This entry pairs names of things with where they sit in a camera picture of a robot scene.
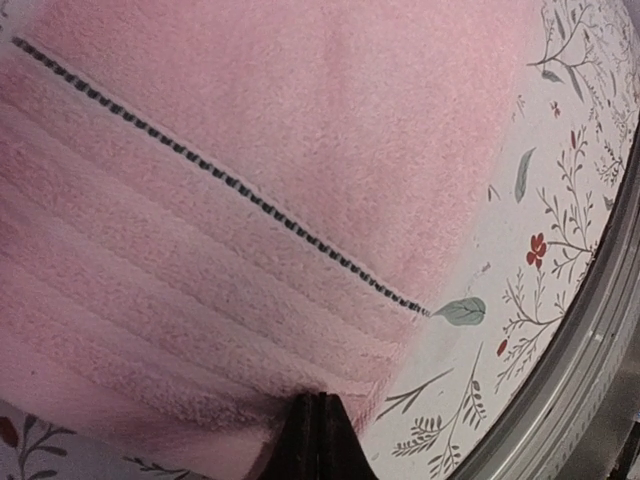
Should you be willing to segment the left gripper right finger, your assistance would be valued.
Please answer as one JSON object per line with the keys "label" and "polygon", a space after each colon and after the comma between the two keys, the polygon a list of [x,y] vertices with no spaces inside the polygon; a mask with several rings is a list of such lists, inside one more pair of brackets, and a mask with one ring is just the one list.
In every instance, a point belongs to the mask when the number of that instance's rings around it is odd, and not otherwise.
{"label": "left gripper right finger", "polygon": [[319,478],[322,480],[377,480],[341,398],[319,397]]}

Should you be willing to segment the pink terry towel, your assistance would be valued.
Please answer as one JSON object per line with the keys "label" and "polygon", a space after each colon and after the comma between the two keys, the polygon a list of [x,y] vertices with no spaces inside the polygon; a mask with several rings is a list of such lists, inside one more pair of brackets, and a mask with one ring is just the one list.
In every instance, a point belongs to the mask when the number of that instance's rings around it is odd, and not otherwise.
{"label": "pink terry towel", "polygon": [[223,479],[365,430],[494,169],[535,1],[5,1],[1,397]]}

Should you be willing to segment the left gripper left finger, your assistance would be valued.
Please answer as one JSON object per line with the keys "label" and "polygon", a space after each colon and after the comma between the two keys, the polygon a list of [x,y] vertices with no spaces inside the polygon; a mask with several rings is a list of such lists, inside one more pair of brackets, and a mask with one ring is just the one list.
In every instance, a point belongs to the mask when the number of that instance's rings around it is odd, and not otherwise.
{"label": "left gripper left finger", "polygon": [[291,406],[261,480],[313,480],[318,475],[319,396],[300,394]]}

